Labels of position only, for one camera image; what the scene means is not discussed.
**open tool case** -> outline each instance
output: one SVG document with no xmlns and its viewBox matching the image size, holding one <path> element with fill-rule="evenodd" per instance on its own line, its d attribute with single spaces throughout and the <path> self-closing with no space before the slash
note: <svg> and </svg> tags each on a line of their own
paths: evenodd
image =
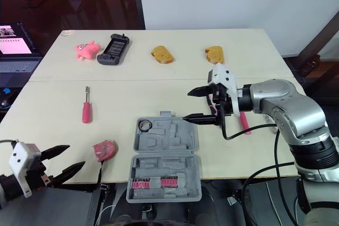
<svg viewBox="0 0 339 226">
<path fill-rule="evenodd" d="M 129 203 L 193 202 L 201 199 L 197 129 L 171 112 L 137 122 L 126 199 Z"/>
</svg>

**white table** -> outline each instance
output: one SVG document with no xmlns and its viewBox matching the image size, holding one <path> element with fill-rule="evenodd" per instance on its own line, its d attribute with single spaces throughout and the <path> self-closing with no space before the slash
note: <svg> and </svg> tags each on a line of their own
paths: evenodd
<svg viewBox="0 0 339 226">
<path fill-rule="evenodd" d="M 125 33 L 131 40 L 122 64 L 103 66 L 96 60 L 78 60 L 74 46 L 96 40 L 103 48 L 112 33 Z M 162 44 L 175 61 L 161 65 L 150 55 Z M 207 83 L 213 65 L 204 49 L 220 45 L 226 65 L 237 77 L 238 86 L 269 78 L 292 81 L 301 86 L 261 29 L 179 30 L 179 31 L 74 31 L 60 35 L 21 91 L 0 124 L 0 139 L 35 143 L 41 151 L 58 144 L 71 147 L 62 155 L 44 162 L 48 175 L 58 175 L 71 164 L 86 164 L 68 183 L 96 183 L 100 164 L 92 146 L 105 139 L 115 140 L 117 155 L 106 162 L 104 182 L 128 179 L 136 122 L 139 117 L 159 116 L 170 110 L 176 116 L 209 113 L 204 98 L 188 97 L 191 89 Z M 93 122 L 81 122 L 85 86 L 91 87 Z M 261 115 L 246 113 L 250 126 L 263 124 Z M 229 135 L 241 130 L 236 117 L 227 120 Z M 226 141 L 217 126 L 198 126 L 201 178 L 248 177 L 260 168 L 274 164 L 274 134 L 260 129 L 251 135 Z M 0 150 L 0 173 L 10 174 L 11 147 Z M 292 161 L 281 138 L 279 161 Z M 294 166 L 281 169 L 282 175 L 295 175 Z M 274 176 L 267 171 L 262 176 Z"/>
<path fill-rule="evenodd" d="M 125 33 L 130 46 L 122 64 L 104 66 L 96 60 L 79 60 L 74 46 L 95 40 L 103 48 L 113 33 Z M 152 50 L 164 45 L 174 56 L 169 65 L 159 64 Z M 225 64 L 237 78 L 293 77 L 273 43 L 262 29 L 110 31 L 77 30 L 60 35 L 30 81 L 50 80 L 159 80 L 207 79 L 213 64 L 205 48 L 222 46 Z"/>
<path fill-rule="evenodd" d="M 299 92 L 301 86 L 289 78 Z M 262 78 L 238 79 L 238 86 L 263 81 Z M 105 139 L 115 140 L 117 155 L 106 162 L 102 180 L 121 182 L 128 179 L 137 119 L 159 116 L 171 110 L 176 116 L 209 113 L 204 98 L 188 97 L 192 88 L 206 84 L 205 79 L 192 80 L 125 80 L 29 82 L 0 124 L 0 139 L 19 139 L 35 143 L 41 150 L 58 144 L 71 147 L 62 155 L 46 161 L 47 174 L 57 175 L 64 168 L 86 161 L 82 170 L 69 183 L 95 183 L 100 164 L 94 157 L 92 145 Z M 85 86 L 91 87 L 93 122 L 81 122 Z M 250 126 L 263 124 L 262 115 L 246 113 Z M 236 117 L 226 118 L 228 134 L 241 130 Z M 223 139 L 217 126 L 198 126 L 201 178 L 248 177 L 263 167 L 274 164 L 275 135 L 268 128 L 251 135 L 241 135 L 230 141 Z M 279 143 L 279 162 L 293 161 L 283 138 Z M 10 174 L 8 159 L 11 146 L 2 144 L 0 172 Z M 283 167 L 282 175 L 295 175 L 294 166 Z M 274 176 L 267 171 L 262 176 Z"/>
</svg>

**white wall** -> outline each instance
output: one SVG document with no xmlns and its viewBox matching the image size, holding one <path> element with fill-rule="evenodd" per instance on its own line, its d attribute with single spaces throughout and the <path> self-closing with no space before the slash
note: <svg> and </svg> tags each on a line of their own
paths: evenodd
<svg viewBox="0 0 339 226">
<path fill-rule="evenodd" d="M 146 29 L 263 28 L 296 56 L 339 10 L 339 0 L 142 0 Z"/>
</svg>

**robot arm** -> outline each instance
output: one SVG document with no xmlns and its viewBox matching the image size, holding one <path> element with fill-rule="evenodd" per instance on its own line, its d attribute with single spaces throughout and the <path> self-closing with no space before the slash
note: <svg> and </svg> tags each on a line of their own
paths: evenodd
<svg viewBox="0 0 339 226">
<path fill-rule="evenodd" d="M 213 94 L 217 114 L 191 114 L 184 117 L 185 120 L 220 125 L 224 138 L 229 139 L 225 131 L 225 115 L 239 115 L 240 111 L 269 115 L 295 158 L 301 176 L 301 181 L 297 182 L 299 204 L 305 213 L 312 210 L 304 225 L 317 225 L 312 224 L 311 218 L 313 222 L 319 220 L 324 208 L 326 214 L 338 216 L 339 154 L 331 139 L 325 114 L 314 100 L 299 94 L 293 83 L 281 79 L 237 89 L 235 76 L 222 64 L 215 65 L 209 72 L 208 86 L 188 93 L 192 96 L 209 94 Z M 332 221 L 339 223 L 337 217 Z"/>
</svg>

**pink toy pig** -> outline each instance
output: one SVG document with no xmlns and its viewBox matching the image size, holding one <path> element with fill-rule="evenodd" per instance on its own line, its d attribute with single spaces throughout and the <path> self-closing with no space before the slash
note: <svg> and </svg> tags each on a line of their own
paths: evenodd
<svg viewBox="0 0 339 226">
<path fill-rule="evenodd" d="M 100 50 L 100 45 L 94 44 L 94 41 L 91 41 L 89 44 L 79 44 L 74 49 L 78 52 L 77 58 L 91 59 L 95 58 L 95 55 Z"/>
</svg>

